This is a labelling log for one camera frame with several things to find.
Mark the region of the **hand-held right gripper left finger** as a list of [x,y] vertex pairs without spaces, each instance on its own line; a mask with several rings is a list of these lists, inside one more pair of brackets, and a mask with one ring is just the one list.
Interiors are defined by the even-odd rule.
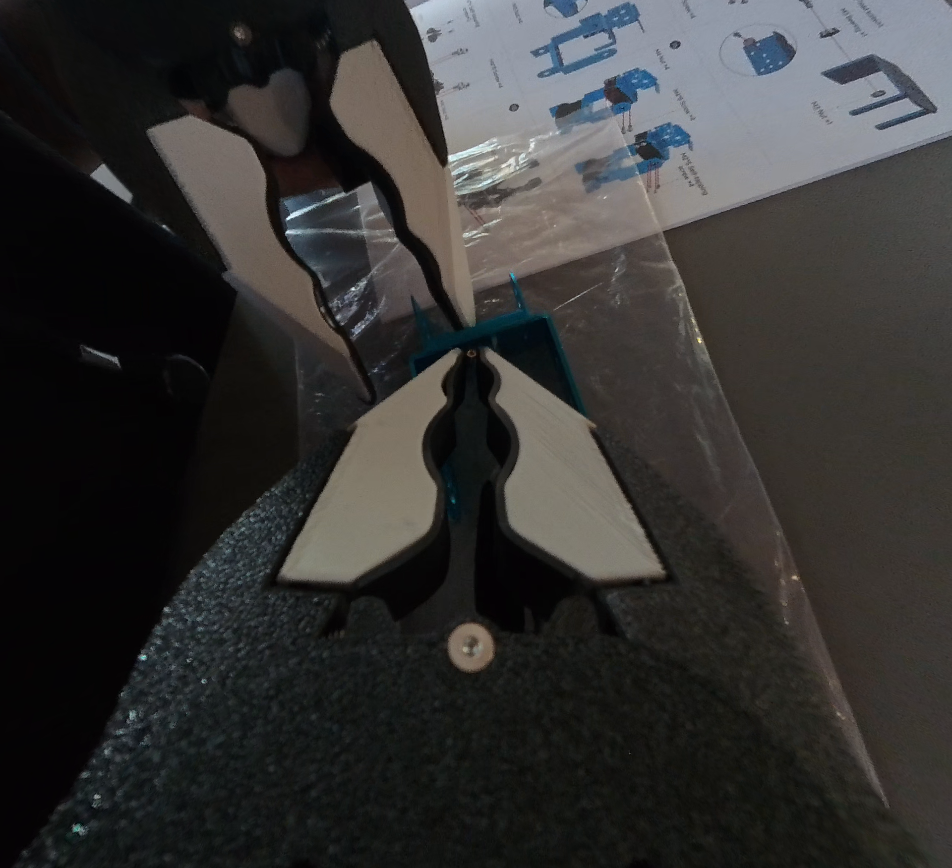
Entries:
[[455,444],[463,353],[447,352],[351,426],[277,574],[283,585],[431,592],[446,576],[441,469]]

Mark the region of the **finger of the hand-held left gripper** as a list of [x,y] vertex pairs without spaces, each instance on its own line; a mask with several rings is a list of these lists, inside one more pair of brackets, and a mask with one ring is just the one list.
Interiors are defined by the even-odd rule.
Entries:
[[371,405],[372,382],[319,278],[288,240],[276,184],[254,145],[196,117],[157,124],[148,137],[220,255],[227,282]]
[[377,42],[339,56],[333,117],[382,193],[397,239],[420,267],[431,298],[452,327],[472,327],[474,291],[451,171]]

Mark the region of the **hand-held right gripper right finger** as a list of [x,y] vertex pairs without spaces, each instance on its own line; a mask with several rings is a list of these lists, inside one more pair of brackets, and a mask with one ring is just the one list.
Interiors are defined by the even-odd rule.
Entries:
[[482,371],[506,541],[581,584],[666,579],[595,424],[490,348],[482,350]]

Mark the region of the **blue metal servo bracket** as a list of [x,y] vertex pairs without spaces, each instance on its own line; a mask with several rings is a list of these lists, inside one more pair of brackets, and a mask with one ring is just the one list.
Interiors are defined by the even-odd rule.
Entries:
[[460,488],[450,456],[456,446],[454,412],[466,394],[464,362],[475,360],[480,351],[489,349],[582,416],[589,415],[552,316],[531,311],[515,274],[510,273],[509,279],[515,309],[459,330],[436,332],[420,303],[411,298],[421,346],[410,359],[412,379],[430,371],[453,351],[460,351],[459,361],[442,382],[446,403],[438,410],[427,430],[429,438],[424,440],[431,446],[424,455],[427,466],[438,473],[436,482],[444,526],[461,517]]

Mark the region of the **grey desk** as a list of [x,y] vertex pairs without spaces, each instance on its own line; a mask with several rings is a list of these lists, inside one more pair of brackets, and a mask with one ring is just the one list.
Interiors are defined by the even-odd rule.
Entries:
[[950,141],[662,225],[887,800],[950,866]]

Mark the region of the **clear plastic bag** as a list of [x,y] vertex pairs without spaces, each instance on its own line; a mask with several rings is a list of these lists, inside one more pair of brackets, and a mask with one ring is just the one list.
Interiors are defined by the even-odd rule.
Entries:
[[[480,322],[515,307],[551,316],[604,442],[633,450],[714,523],[824,682],[840,731],[887,801],[779,522],[720,388],[660,214],[637,178],[585,193],[576,165],[621,142],[612,121],[530,127],[450,155]],[[421,345],[422,272],[372,187],[286,198],[292,246],[327,290],[384,398]],[[302,457],[363,406],[295,342]]]

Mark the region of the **open instruction manual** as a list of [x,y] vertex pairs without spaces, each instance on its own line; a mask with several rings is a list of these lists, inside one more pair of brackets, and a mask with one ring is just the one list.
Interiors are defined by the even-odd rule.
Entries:
[[406,0],[447,145],[580,135],[679,225],[950,135],[945,0]]

